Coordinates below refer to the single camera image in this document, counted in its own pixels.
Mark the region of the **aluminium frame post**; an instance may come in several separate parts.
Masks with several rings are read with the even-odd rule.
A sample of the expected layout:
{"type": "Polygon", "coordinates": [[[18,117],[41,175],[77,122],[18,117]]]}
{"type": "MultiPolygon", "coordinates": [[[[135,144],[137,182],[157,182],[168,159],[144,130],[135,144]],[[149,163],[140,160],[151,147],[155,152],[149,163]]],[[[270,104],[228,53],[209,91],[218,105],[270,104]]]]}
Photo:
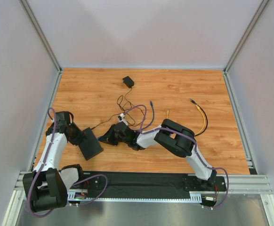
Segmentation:
{"type": "Polygon", "coordinates": [[[241,36],[236,48],[234,49],[232,55],[230,56],[226,66],[223,69],[224,74],[228,74],[229,70],[233,66],[234,62],[236,61],[238,55],[240,54],[241,50],[245,46],[247,40],[249,39],[250,35],[252,34],[254,28],[256,27],[259,19],[262,17],[264,11],[268,7],[271,0],[261,0],[258,8],[256,9],[254,15],[252,16],[249,24],[247,25],[243,35],[241,36]]]}
{"type": "Polygon", "coordinates": [[[37,36],[39,37],[43,47],[45,48],[45,51],[47,52],[51,62],[53,63],[54,67],[56,68],[56,70],[58,71],[58,73],[60,73],[62,71],[62,67],[59,64],[34,12],[32,7],[29,4],[28,0],[19,0],[19,3],[21,4],[24,12],[26,13],[30,23],[32,24],[37,36]]]}

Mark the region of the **black power adapter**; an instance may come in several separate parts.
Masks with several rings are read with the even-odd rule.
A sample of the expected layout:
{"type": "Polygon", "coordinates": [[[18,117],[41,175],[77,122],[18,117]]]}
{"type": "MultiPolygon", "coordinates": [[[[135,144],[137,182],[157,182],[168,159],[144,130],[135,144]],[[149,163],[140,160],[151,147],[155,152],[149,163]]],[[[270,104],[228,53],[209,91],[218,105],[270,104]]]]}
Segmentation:
{"type": "Polygon", "coordinates": [[[130,89],[132,88],[135,83],[134,81],[129,77],[129,76],[126,76],[124,78],[122,78],[122,82],[130,89]]]}

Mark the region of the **front aluminium frame rail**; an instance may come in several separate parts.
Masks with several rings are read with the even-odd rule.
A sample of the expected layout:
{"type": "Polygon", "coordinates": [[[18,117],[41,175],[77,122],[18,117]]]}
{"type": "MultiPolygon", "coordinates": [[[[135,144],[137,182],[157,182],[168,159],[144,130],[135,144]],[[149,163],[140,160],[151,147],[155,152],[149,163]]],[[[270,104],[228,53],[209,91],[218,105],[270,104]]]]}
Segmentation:
{"type": "Polygon", "coordinates": [[[272,190],[265,175],[217,175],[209,185],[194,174],[172,173],[128,173],[103,172],[108,178],[107,187],[183,189],[188,192],[213,192],[215,187],[221,192],[235,194],[271,194],[272,190]]]}

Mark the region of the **right aluminium frame post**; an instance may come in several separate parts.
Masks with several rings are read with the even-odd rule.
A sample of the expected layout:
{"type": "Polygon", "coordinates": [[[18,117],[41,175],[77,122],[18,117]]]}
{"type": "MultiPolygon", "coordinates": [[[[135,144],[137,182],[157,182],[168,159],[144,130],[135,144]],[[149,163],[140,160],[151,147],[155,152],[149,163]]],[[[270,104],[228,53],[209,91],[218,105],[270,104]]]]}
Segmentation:
{"type": "Polygon", "coordinates": [[[233,66],[234,62],[236,61],[238,55],[240,54],[241,50],[245,46],[247,40],[249,39],[250,35],[252,34],[254,28],[256,27],[259,19],[262,17],[264,11],[268,7],[271,0],[261,0],[258,8],[256,9],[254,15],[252,16],[249,24],[247,25],[243,35],[241,36],[236,48],[234,49],[232,55],[230,56],[226,66],[223,69],[224,74],[228,74],[229,70],[233,66]]]}

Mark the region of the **left aluminium frame post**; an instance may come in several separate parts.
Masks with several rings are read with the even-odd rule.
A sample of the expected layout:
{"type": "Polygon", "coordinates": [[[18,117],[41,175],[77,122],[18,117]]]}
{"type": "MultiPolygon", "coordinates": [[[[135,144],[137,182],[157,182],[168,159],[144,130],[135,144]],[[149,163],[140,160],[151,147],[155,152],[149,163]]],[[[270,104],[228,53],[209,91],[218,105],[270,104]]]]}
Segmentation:
{"type": "Polygon", "coordinates": [[[59,64],[34,12],[32,7],[29,4],[28,0],[19,0],[19,3],[21,4],[24,12],[26,13],[30,23],[32,24],[37,36],[39,37],[43,47],[45,48],[45,51],[47,52],[51,62],[53,63],[54,67],[56,68],[56,70],[58,71],[58,73],[60,73],[62,71],[62,67],[59,64]]]}

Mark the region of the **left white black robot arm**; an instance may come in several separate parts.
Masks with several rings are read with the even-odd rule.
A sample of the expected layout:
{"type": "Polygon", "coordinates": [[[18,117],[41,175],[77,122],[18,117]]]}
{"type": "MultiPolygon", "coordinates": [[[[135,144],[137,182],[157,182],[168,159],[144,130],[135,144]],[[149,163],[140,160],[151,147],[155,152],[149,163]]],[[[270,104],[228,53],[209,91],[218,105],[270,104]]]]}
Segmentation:
{"type": "Polygon", "coordinates": [[[42,156],[32,172],[23,177],[28,210],[36,217],[47,216],[53,209],[66,206],[68,190],[79,180],[80,165],[68,166],[58,171],[62,153],[68,141],[77,138],[79,128],[74,125],[70,112],[48,113],[53,124],[46,132],[46,145],[42,156]]]}

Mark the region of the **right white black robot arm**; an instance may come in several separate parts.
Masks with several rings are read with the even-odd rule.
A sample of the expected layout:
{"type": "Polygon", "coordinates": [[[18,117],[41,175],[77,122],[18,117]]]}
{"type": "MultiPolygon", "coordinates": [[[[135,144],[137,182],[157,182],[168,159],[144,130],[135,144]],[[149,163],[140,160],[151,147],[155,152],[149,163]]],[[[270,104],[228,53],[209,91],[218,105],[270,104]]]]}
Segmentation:
{"type": "Polygon", "coordinates": [[[211,187],[217,172],[201,154],[194,137],[192,130],[164,119],[160,126],[148,131],[132,130],[124,122],[113,124],[99,141],[110,145],[125,143],[135,151],[159,144],[175,156],[184,158],[193,168],[201,186],[211,187]]]}

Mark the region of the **black network switch box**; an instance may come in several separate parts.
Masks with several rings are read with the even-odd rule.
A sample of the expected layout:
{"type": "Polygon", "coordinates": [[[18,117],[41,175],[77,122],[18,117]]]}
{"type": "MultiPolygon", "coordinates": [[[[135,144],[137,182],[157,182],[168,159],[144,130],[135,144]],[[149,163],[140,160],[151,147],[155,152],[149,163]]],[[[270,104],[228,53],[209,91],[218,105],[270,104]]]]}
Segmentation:
{"type": "Polygon", "coordinates": [[[104,149],[101,147],[91,128],[87,128],[82,132],[84,135],[79,144],[79,149],[81,150],[85,160],[88,161],[96,155],[102,153],[104,149]]]}

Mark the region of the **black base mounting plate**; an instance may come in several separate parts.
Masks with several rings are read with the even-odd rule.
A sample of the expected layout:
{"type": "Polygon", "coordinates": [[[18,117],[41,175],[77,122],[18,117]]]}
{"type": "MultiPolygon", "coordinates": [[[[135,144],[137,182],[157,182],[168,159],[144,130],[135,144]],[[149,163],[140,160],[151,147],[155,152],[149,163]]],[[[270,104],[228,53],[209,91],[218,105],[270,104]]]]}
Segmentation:
{"type": "Polygon", "coordinates": [[[102,198],[134,198],[134,199],[184,199],[190,197],[190,192],[220,192],[226,191],[224,177],[217,176],[215,184],[209,186],[201,182],[196,176],[180,173],[140,173],[140,172],[108,172],[89,171],[80,176],[80,180],[96,176],[86,182],[75,185],[72,189],[88,190],[89,197],[97,196],[105,186],[107,188],[102,198]]]}

